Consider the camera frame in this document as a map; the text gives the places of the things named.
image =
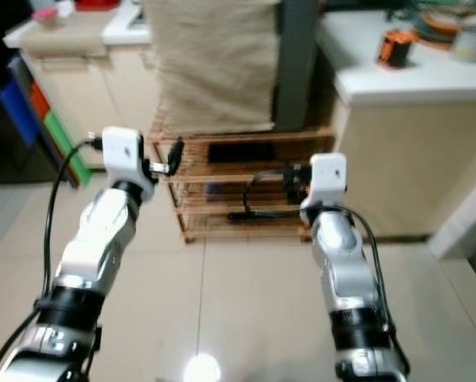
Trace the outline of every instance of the tile floor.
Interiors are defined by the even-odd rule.
[[[103,185],[60,189],[53,262],[82,208]],[[0,345],[41,288],[48,185],[0,187]],[[476,277],[462,260],[438,263],[425,244],[380,246],[410,381],[476,381]],[[187,360],[211,353],[223,381],[333,381],[334,343],[310,246],[223,240],[185,246],[159,188],[101,320],[93,381],[181,382]]]

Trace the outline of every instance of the robotic arm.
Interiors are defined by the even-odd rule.
[[[346,190],[346,158],[316,154],[310,165],[310,192],[300,205],[300,216],[311,227],[313,254],[321,267],[337,350],[335,373],[344,381],[405,382],[409,363],[397,342],[386,299],[381,298],[380,270],[376,281],[351,216],[331,208],[341,204]],[[371,245],[375,250],[374,239]]]
[[[139,207],[152,198],[160,173],[176,172],[183,142],[174,145],[167,165],[144,158],[142,136],[133,130],[107,127],[102,149],[109,187],[83,211],[50,293],[35,302],[37,322],[3,365],[0,382],[88,380],[99,348],[96,322],[134,237]]]

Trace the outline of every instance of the red object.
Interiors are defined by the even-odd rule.
[[[29,99],[33,104],[35,112],[38,114],[38,117],[43,121],[50,110],[50,106],[36,82],[31,84],[31,96]]]
[[[54,18],[57,15],[56,8],[44,8],[42,10],[37,10],[31,17],[34,20],[45,20],[47,18]]]
[[[121,0],[79,0],[76,2],[77,10],[111,10],[119,5]]]

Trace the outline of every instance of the beige fabric cover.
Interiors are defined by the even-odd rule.
[[[272,128],[275,1],[143,0],[172,133]]]

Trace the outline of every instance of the black cord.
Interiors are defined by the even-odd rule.
[[[245,212],[258,217],[270,217],[275,219],[277,217],[293,216],[293,211],[289,212],[270,212],[270,211],[252,211],[248,205],[248,193],[253,185],[255,185],[261,179],[269,177],[271,175],[283,175],[286,169],[277,169],[277,170],[266,170],[254,175],[254,177],[247,183],[245,186],[244,192],[242,193],[242,204],[245,207]]]
[[[387,301],[387,294],[384,288],[384,279],[383,279],[383,272],[381,270],[380,264],[380,255],[378,252],[376,237],[374,236],[373,230],[371,226],[367,222],[367,220],[357,211],[351,209],[350,207],[346,207],[344,205],[340,205],[338,203],[334,203],[331,205],[313,205],[310,207],[305,207],[303,209],[299,209],[298,211],[289,211],[289,212],[268,212],[268,211],[253,211],[251,210],[250,205],[248,204],[248,193],[250,188],[255,185],[259,180],[270,176],[270,175],[277,175],[280,173],[284,173],[284,170],[267,170],[261,173],[256,174],[249,183],[245,186],[244,192],[242,194],[242,202],[245,208],[245,212],[252,214],[254,216],[262,216],[262,217],[285,217],[285,216],[292,216],[293,213],[300,213],[301,211],[309,211],[309,210],[318,210],[318,211],[340,211],[340,212],[347,212],[352,216],[356,217],[364,227],[367,237],[369,238],[369,242],[371,243],[371,248],[373,251],[373,261],[374,261],[374,269],[376,272],[377,277],[377,285],[378,285],[378,295],[380,297],[380,302],[382,305],[382,314],[384,322],[388,325],[388,335],[392,342],[394,349],[397,351],[400,361],[403,364],[404,373],[408,375],[411,371],[411,366],[406,356],[405,352],[403,351],[402,347],[400,346],[399,341],[397,340],[397,328],[393,321],[392,314],[390,313],[390,308],[388,307]]]
[[[95,357],[95,349],[92,348],[91,352],[89,353],[88,363],[86,364],[86,369],[84,370],[84,375],[89,380],[89,371],[92,369],[93,358]]]
[[[41,288],[41,297],[45,297],[49,293],[50,288],[50,271],[51,271],[51,264],[50,264],[50,237],[51,231],[53,230],[53,214],[54,214],[54,204],[56,203],[56,195],[57,189],[59,189],[61,178],[63,177],[63,173],[68,167],[70,160],[72,157],[77,154],[81,147],[91,144],[92,141],[83,141],[79,143],[77,146],[73,147],[72,150],[68,153],[68,155],[64,158],[63,163],[61,164],[60,168],[56,173],[56,177],[54,178],[53,188],[50,193],[49,198],[49,207],[47,208],[47,217],[45,218],[45,234],[44,234],[44,281]]]
[[[38,312],[38,309],[33,310],[29,314],[29,316],[16,328],[12,335],[6,340],[5,344],[0,349],[0,363],[10,346],[15,342],[15,340],[17,340],[18,336],[24,331],[24,329],[28,327],[31,321],[37,316]]]
[[[77,154],[80,148],[85,145],[93,144],[93,142],[94,141],[92,140],[83,141],[77,146],[73,147],[72,150],[68,153],[68,155],[64,158],[64,161],[58,169],[56,177],[54,178],[53,188],[49,199],[49,207],[47,208],[47,218],[45,220],[44,279],[41,288],[41,297],[47,296],[50,290],[50,236],[53,227],[54,204],[56,202],[57,190],[59,189],[61,178],[63,177],[63,173],[68,167],[70,160],[75,154]],[[34,308],[34,310],[29,314],[29,316],[19,325],[19,327],[16,328],[12,335],[6,340],[5,344],[0,349],[0,363],[2,361],[2,358],[6,355],[6,352],[8,352],[10,346],[17,340],[18,336],[24,331],[25,328],[28,327],[28,325],[37,316],[39,312],[40,310],[38,308]]]

